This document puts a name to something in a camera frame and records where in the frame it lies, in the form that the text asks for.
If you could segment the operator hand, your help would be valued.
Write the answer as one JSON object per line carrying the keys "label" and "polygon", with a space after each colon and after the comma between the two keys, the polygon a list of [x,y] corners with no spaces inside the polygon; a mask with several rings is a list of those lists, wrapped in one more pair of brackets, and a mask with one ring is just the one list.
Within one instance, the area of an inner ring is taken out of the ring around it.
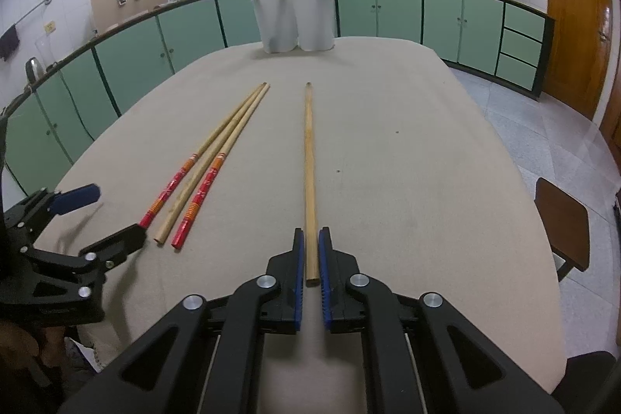
{"label": "operator hand", "polygon": [[37,386],[48,387],[62,377],[66,364],[64,337],[64,327],[43,328],[37,340],[12,322],[1,322],[1,359]]}

